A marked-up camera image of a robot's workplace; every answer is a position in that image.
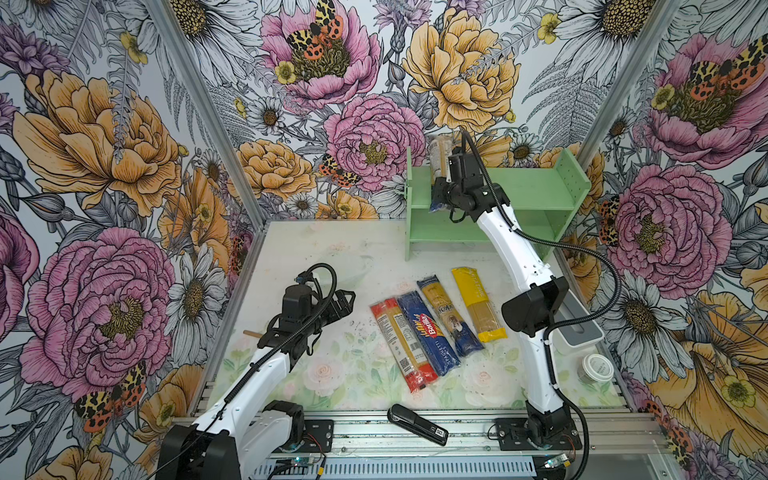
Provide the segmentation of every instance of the plastic packaging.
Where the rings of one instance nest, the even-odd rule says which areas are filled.
[[[599,353],[592,353],[581,359],[578,366],[578,379],[582,383],[606,383],[614,378],[614,365]]]
[[[403,316],[397,300],[389,298],[376,305],[371,305],[371,312],[379,324],[389,350],[402,376],[406,379],[411,392],[423,389],[428,383],[437,380],[435,370],[429,365],[416,335],[411,330],[408,320]]]
[[[429,315],[429,309],[419,296],[419,292],[413,290],[397,297],[397,303],[402,308],[414,333],[421,340],[422,348],[429,362],[438,375],[443,376],[450,369],[459,365],[458,357],[451,348],[448,339],[435,320]]]
[[[487,343],[507,338],[507,330],[499,324],[493,313],[493,307],[482,286],[478,271],[468,266],[461,266],[453,269],[452,272],[480,341]]]
[[[448,156],[453,150],[453,138],[451,135],[437,135],[429,142],[429,166],[432,169],[432,185],[437,177],[445,177],[448,172]],[[433,201],[429,206],[430,212],[445,210],[445,204]]]
[[[469,329],[462,316],[458,314],[458,310],[453,306],[453,302],[445,289],[442,288],[436,275],[420,280],[416,282],[416,285],[422,289],[422,293],[432,305],[437,316],[440,317],[440,321],[451,334],[459,356],[467,356],[483,349],[482,343]]]

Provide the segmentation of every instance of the red and clear pasta package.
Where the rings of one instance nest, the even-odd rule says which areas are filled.
[[[371,312],[411,392],[437,380],[438,376],[429,365],[419,339],[411,330],[397,300],[389,298],[371,305]]]

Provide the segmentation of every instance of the floral tabletop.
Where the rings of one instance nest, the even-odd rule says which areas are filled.
[[[226,392],[256,351],[258,339],[244,335],[243,330],[263,332],[280,308],[276,299],[296,274],[324,261],[337,270],[339,288],[356,292],[355,310],[323,330],[314,355],[301,358],[273,392],[274,399],[299,403],[310,411],[386,409],[396,402],[417,409],[524,408],[526,373],[512,331],[508,331],[509,338],[486,343],[483,351],[462,359],[460,367],[427,389],[413,394],[408,390],[373,321],[369,304],[414,290],[416,280],[436,273],[459,312],[468,319],[450,273],[454,266],[463,265],[478,269],[495,306],[516,292],[489,245],[426,247],[405,262],[404,229],[405,224],[397,220],[272,222],[212,397]],[[374,255],[386,261],[374,262]],[[259,315],[254,318],[252,312]],[[563,391],[581,406],[624,405],[612,384],[592,386],[579,381],[576,366],[582,356],[593,352],[585,350],[571,356],[555,353]]]

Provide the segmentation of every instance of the white lid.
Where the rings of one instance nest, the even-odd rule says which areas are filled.
[[[614,365],[599,353],[592,353],[581,360],[581,366],[592,379],[598,382],[610,382],[614,378]]]

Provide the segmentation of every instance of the green wooden shelf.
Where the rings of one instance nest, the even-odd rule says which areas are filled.
[[[546,240],[560,240],[587,196],[591,182],[573,154],[565,149],[554,168],[489,168],[491,180],[504,188],[523,231]],[[416,242],[474,243],[489,241],[467,218],[453,223],[449,212],[429,212],[432,171],[412,167],[408,150],[406,183],[406,260]],[[543,258],[551,247],[535,245]]]

